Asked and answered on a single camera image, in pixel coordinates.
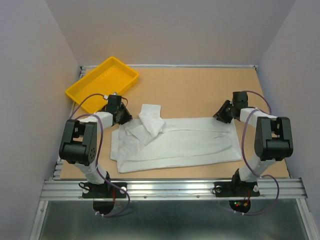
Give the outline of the white long sleeve shirt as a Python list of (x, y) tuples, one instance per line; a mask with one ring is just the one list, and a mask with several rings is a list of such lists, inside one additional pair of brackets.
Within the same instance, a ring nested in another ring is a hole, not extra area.
[(143, 104), (137, 119), (111, 134), (110, 159), (119, 173), (203, 166), (241, 160), (233, 122), (213, 117), (161, 118), (161, 106)]

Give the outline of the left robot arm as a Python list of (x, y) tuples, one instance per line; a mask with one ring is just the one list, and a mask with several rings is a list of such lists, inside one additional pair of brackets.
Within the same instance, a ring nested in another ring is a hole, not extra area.
[(123, 102), (108, 101), (102, 110), (85, 117), (66, 121), (59, 147), (59, 157), (75, 165), (86, 177), (87, 182), (80, 183), (84, 194), (97, 193), (106, 197), (111, 193), (110, 175), (98, 163), (98, 133), (114, 125), (123, 125), (132, 120), (132, 116)]

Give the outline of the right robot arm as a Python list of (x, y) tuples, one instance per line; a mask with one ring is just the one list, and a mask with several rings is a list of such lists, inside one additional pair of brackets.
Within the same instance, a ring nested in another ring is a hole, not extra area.
[[(287, 117), (267, 114), (257, 108), (245, 107), (242, 103), (226, 100), (214, 114), (219, 122), (230, 124), (232, 120), (244, 123), (241, 137), (241, 155), (244, 166), (237, 169), (230, 181), (215, 182), (212, 190), (218, 198), (259, 196), (258, 180), (275, 162), (293, 154), (291, 121)], [(255, 128), (254, 153), (251, 159), (245, 157), (245, 136), (248, 126)]]

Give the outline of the yellow plastic tray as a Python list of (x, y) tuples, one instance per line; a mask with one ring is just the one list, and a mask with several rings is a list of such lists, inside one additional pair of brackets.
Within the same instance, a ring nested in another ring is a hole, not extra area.
[(77, 104), (92, 94), (122, 96), (137, 83), (139, 76), (136, 70), (111, 56), (67, 88), (65, 94)]

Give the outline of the aluminium back rail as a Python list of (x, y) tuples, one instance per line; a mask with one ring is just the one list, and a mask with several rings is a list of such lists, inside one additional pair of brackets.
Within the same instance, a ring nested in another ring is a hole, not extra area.
[(234, 64), (129, 64), (131, 68), (142, 69), (142, 68), (223, 68), (223, 69), (258, 69), (258, 65), (249, 64), (249, 65), (234, 65)]

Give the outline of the aluminium rail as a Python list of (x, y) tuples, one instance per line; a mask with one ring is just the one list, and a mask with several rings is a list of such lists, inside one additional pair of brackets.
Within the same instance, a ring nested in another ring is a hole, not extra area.
[(77, 162), (77, 158), (84, 161), (85, 164), (90, 164), (88, 162), (88, 154), (86, 151), (90, 147), (90, 143), (82, 145), (81, 140), (74, 140), (79, 138), (83, 132), (86, 130), (85, 126), (81, 126), (78, 120), (74, 120), (73, 116), (80, 108), (76, 107), (77, 103), (73, 101), (71, 106), (71, 114), (64, 124), (62, 138), (60, 141), (60, 146), (58, 150), (58, 159), (54, 167), (54, 172), (51, 180), (61, 180), (61, 172), (63, 169), (63, 163), (67, 162), (74, 165)]
[(223, 68), (223, 69), (258, 69), (258, 65), (249, 64), (249, 65), (234, 65), (234, 64), (129, 64), (131, 68), (142, 69), (142, 68)]
[[(222, 200), (213, 193), (218, 179), (125, 180), (131, 201), (202, 201)], [(306, 199), (301, 179), (280, 178), (279, 199)], [(42, 201), (83, 201), (82, 189), (76, 180), (45, 181), (40, 194)]]

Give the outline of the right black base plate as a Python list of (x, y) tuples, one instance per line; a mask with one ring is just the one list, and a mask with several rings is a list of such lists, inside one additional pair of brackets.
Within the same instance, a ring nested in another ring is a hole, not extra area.
[(217, 198), (232, 197), (259, 197), (259, 190), (254, 190), (258, 186), (257, 182), (241, 182), (233, 184), (231, 181), (216, 181), (213, 183), (212, 193)]

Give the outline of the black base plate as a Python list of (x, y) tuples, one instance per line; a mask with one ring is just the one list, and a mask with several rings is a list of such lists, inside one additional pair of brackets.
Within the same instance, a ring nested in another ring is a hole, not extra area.
[(241, 182), (233, 184), (231, 181), (216, 181), (213, 183), (212, 193), (217, 198), (232, 197), (259, 197), (259, 190), (254, 190), (258, 186), (257, 182)]
[(118, 182), (116, 185), (121, 188), (111, 186), (108, 183), (93, 184), (90, 182), (80, 182), (78, 186), (82, 189), (83, 199), (125, 199), (127, 195), (123, 189), (127, 188), (126, 182)]

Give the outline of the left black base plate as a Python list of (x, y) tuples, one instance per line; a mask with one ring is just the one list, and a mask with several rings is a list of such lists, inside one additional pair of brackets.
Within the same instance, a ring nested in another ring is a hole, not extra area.
[(111, 186), (108, 183), (93, 184), (90, 182), (80, 182), (78, 186), (82, 189), (83, 199), (125, 199), (127, 195), (123, 189), (127, 188), (126, 182), (118, 182), (116, 185), (121, 188)]

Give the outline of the aluminium left side rail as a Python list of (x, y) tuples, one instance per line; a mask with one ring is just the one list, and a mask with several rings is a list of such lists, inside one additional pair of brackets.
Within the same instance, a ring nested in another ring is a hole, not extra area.
[(74, 120), (73, 116), (80, 108), (76, 107), (77, 103), (73, 101), (71, 106), (71, 114), (64, 124), (62, 138), (60, 141), (60, 146), (58, 150), (58, 159), (54, 167), (54, 172), (51, 180), (61, 180), (61, 172), (63, 169), (63, 163), (67, 162), (74, 165), (77, 162), (77, 158), (84, 161), (85, 164), (90, 164), (88, 162), (88, 154), (86, 151), (90, 147), (90, 143), (82, 145), (81, 140), (74, 140), (79, 138), (83, 132), (86, 130), (85, 126), (81, 126), (78, 120)]

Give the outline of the aluminium front rail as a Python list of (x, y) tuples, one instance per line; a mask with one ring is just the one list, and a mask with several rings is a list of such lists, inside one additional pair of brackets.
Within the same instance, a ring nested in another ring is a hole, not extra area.
[[(202, 201), (222, 200), (213, 193), (218, 179), (125, 180), (131, 201)], [(279, 199), (306, 199), (301, 179), (280, 178)], [(76, 180), (45, 181), (40, 194), (42, 201), (83, 201), (82, 189)]]

